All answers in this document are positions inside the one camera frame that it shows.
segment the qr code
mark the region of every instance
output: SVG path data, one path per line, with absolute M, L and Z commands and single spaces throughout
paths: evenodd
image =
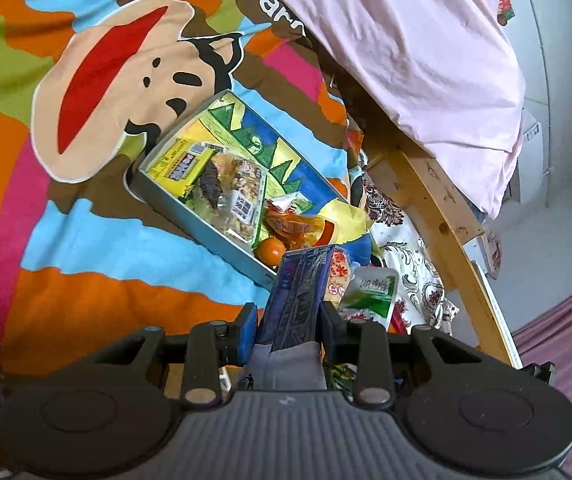
M 386 294 L 388 292 L 388 287 L 390 286 L 390 280 L 388 278 L 382 278 L 380 280 L 363 280 L 360 283 L 361 290 L 371 290 L 373 292 L 381 292 Z
M 210 148 L 215 150 L 217 153 L 224 153 L 226 151 L 226 146 L 222 146 L 221 144 L 212 144 L 210 142 L 202 142 L 202 146 L 204 148 Z
M 241 194 L 234 197 L 233 213 L 239 216 L 242 222 L 250 224 L 253 216 L 253 204 L 246 200 Z
M 206 146 L 202 146 L 201 144 L 194 144 L 191 146 L 191 149 L 188 150 L 188 153 L 192 153 L 193 155 L 201 155 L 205 149 Z

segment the yellow snack package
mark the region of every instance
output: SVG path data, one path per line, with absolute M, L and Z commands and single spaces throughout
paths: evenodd
M 204 166 L 217 153 L 199 142 L 179 137 L 146 173 L 176 198 L 187 197 Z

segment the pink bedsheet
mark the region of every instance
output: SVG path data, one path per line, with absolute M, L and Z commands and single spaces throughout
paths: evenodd
M 496 217 L 521 149 L 525 91 L 496 20 L 499 0 L 282 1 L 453 183 Z M 272 0 L 263 3 L 269 12 Z

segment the monkey face print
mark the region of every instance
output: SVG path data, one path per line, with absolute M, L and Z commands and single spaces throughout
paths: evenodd
M 241 34 L 183 38 L 187 2 L 136 0 L 74 35 L 32 99 L 32 147 L 59 182 L 83 182 L 127 136 L 159 134 L 205 100 L 232 88 Z

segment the snack package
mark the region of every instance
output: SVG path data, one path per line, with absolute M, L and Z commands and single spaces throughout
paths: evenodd
M 256 162 L 232 161 L 232 182 L 226 194 L 226 232 L 247 244 L 254 244 L 259 233 L 266 190 L 266 168 Z
M 330 272 L 326 282 L 324 301 L 330 301 L 335 308 L 339 306 L 351 281 L 351 259 L 341 247 L 335 247 L 330 262 Z
M 315 340 L 334 249 L 329 245 L 284 254 L 256 344 L 271 344 L 275 351 Z
M 266 202 L 264 222 L 289 251 L 331 244 L 336 231 L 335 224 L 322 216 L 283 212 L 270 200 Z
M 178 138 L 146 173 L 179 200 L 186 200 L 216 151 L 198 142 Z
M 398 283 L 395 269 L 358 267 L 337 311 L 343 319 L 371 319 L 388 329 Z
M 217 153 L 203 166 L 186 205 L 220 232 L 253 245 L 260 227 L 266 173 L 255 162 Z

